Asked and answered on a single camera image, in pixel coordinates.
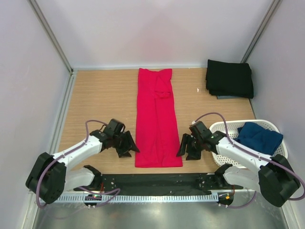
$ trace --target white wall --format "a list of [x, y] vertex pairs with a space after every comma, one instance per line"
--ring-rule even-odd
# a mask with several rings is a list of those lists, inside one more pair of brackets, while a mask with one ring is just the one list
[[[288, 158], [305, 179], [305, 1], [284, 0], [249, 59], [257, 118], [284, 134]], [[305, 200], [292, 202], [301, 228]]]
[[37, 0], [73, 67], [241, 61], [271, 0]]
[[15, 229], [69, 74], [26, 0], [0, 1], [0, 44], [0, 227]]

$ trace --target wooden tabletop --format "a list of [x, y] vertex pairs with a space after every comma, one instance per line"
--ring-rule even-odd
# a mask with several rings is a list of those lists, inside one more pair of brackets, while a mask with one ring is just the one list
[[[172, 85], [179, 137], [189, 133], [188, 126], [200, 115], [219, 112], [230, 120], [254, 119], [248, 99], [217, 100], [205, 89], [206, 69], [173, 69]], [[61, 137], [60, 151], [85, 138], [85, 121], [97, 119], [108, 123], [116, 118], [126, 125], [135, 139], [136, 97], [138, 70], [79, 71]], [[207, 126], [221, 121], [216, 115], [202, 120]], [[100, 129], [99, 124], [89, 124], [89, 129]], [[134, 152], [131, 158], [118, 158], [110, 148], [94, 155], [75, 168], [91, 165], [102, 174], [134, 173], [209, 173], [218, 166], [212, 154], [202, 152], [198, 161], [186, 161], [176, 168], [136, 168]]]

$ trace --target red garment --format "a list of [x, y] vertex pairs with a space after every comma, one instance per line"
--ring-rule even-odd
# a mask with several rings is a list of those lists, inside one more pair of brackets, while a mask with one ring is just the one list
[[181, 167], [180, 142], [171, 84], [172, 69], [139, 69], [136, 167]]

